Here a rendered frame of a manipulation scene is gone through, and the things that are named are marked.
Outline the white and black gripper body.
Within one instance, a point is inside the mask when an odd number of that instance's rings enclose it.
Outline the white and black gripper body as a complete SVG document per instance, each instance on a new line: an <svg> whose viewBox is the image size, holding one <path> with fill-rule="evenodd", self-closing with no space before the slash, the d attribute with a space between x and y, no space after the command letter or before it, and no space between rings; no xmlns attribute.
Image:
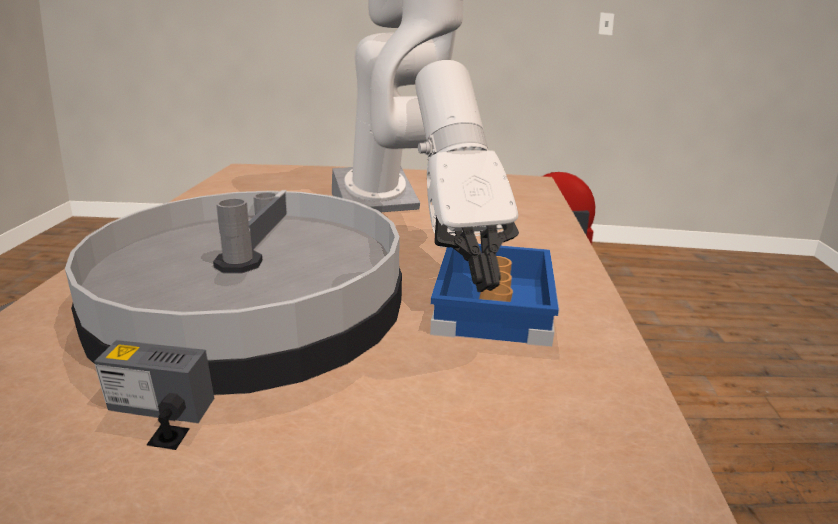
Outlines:
<svg viewBox="0 0 838 524"><path fill-rule="evenodd" d="M491 225L500 230L518 219L504 168L496 153L480 143L452 145L431 156L427 194L434 234L436 216L451 235L467 227L475 234Z"/></svg>

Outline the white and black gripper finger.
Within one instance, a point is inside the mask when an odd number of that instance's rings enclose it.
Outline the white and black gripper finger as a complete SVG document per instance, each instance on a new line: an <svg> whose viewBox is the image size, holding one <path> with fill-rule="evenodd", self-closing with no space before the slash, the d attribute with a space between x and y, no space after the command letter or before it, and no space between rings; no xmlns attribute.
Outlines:
<svg viewBox="0 0 838 524"><path fill-rule="evenodd" d="M487 289L492 291L500 285L501 274L496 253L502 243L514 239L519 235L515 223L501 225L502 232L497 231L497 225L487 226L487 229L480 231L481 252L486 255L492 285Z"/></svg>
<svg viewBox="0 0 838 524"><path fill-rule="evenodd" d="M437 246L453 248L468 261L473 284L477 292L483 292L492 285L486 255L481 253L472 227L455 231L453 236L447 231L448 226L441 225L436 216L435 239ZM459 235L459 236L458 236Z"/></svg>

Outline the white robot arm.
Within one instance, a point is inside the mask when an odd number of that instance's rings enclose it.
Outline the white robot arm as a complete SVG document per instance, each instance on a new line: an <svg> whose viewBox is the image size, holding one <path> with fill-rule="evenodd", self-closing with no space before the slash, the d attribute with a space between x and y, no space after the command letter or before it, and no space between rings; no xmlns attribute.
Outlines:
<svg viewBox="0 0 838 524"><path fill-rule="evenodd" d="M405 191L403 149L418 148L429 161L452 145L488 146L469 72L451 60L463 0L368 0L368 8L373 23L398 29L356 47L353 169L344 184L360 199L382 202ZM397 88L406 85L417 96L401 96Z"/></svg>

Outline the grey metal bushing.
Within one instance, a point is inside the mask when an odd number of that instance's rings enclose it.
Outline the grey metal bushing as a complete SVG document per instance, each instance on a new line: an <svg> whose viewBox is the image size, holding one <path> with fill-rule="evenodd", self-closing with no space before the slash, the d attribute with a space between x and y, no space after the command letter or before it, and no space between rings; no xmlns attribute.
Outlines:
<svg viewBox="0 0 838 524"><path fill-rule="evenodd" d="M263 193L255 194L254 195L255 215L259 211L261 211L265 207L265 205L267 205L272 199L274 199L276 194L277 193L273 193L273 192L263 192ZM269 198L269 197L271 197L271 198Z"/></svg>
<svg viewBox="0 0 838 524"><path fill-rule="evenodd" d="M224 236L239 236L249 232L247 200L224 199L217 202L219 233Z"/></svg>
<svg viewBox="0 0 838 524"><path fill-rule="evenodd" d="M221 235L223 260L229 264L241 264L252 259L251 233L239 236Z"/></svg>

